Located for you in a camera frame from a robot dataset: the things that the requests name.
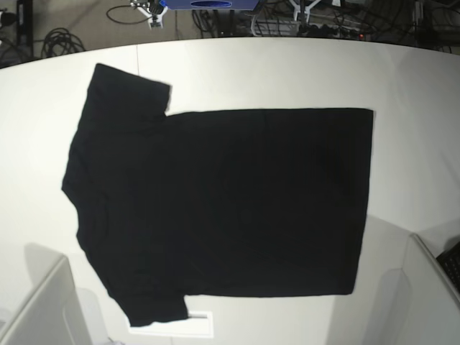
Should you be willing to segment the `white left partition panel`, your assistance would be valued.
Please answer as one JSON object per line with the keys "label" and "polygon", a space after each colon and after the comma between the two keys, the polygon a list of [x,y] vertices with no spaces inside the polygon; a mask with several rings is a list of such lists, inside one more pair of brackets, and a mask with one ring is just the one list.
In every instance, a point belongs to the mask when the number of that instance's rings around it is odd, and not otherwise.
{"label": "white left partition panel", "polygon": [[1,329],[2,344],[92,344],[69,260],[60,256]]}

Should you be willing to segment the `black T-shirt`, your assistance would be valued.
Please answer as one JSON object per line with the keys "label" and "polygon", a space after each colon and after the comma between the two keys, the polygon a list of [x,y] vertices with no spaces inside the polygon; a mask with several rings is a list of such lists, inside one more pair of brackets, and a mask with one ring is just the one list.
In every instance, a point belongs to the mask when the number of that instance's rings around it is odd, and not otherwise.
{"label": "black T-shirt", "polygon": [[185,320],[192,295],[351,294],[373,112],[167,116],[169,98],[98,64],[63,178],[78,243],[131,326]]}

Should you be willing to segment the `black power strip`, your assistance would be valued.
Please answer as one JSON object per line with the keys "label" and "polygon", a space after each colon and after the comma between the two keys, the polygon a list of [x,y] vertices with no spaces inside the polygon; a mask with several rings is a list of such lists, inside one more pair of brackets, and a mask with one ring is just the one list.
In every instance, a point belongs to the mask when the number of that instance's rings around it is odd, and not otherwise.
{"label": "black power strip", "polygon": [[348,27],[337,26],[337,25],[305,25],[300,26],[298,37],[311,37],[311,38],[321,38],[321,39],[335,39],[335,40],[363,40],[364,35]]}

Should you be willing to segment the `white partition panel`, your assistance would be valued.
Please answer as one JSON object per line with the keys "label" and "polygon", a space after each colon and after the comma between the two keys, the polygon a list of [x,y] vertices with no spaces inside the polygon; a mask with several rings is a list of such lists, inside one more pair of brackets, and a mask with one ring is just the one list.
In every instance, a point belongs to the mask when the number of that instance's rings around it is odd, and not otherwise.
{"label": "white partition panel", "polygon": [[92,344],[69,260],[60,256],[1,329],[2,344]]}
{"label": "white partition panel", "polygon": [[459,343],[459,294],[417,235],[408,240],[402,267],[385,275],[375,313],[374,344]]}

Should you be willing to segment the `black keyboard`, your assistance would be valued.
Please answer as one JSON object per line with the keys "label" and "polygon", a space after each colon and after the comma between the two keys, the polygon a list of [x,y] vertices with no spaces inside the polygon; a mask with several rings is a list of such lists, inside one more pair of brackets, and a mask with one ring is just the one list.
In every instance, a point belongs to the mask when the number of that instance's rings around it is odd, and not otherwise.
{"label": "black keyboard", "polygon": [[440,254],[437,258],[446,276],[453,286],[459,291],[460,288],[460,243],[458,242],[449,250]]}

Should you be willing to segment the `blue box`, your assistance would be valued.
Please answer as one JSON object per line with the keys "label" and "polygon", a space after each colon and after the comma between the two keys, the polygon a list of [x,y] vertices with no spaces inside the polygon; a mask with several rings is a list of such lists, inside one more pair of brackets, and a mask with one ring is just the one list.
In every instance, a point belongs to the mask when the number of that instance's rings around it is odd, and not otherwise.
{"label": "blue box", "polygon": [[172,10],[233,9],[253,10],[259,0],[166,0],[161,1]]}

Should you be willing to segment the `white right partition panel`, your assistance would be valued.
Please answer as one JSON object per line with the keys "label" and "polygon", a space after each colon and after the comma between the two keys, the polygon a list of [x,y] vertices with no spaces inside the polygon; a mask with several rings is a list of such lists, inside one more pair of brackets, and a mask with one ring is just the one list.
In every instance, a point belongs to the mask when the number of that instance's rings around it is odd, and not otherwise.
{"label": "white right partition panel", "polygon": [[459,294],[417,235],[408,240],[402,267],[385,275],[375,313],[374,344],[459,343]]}

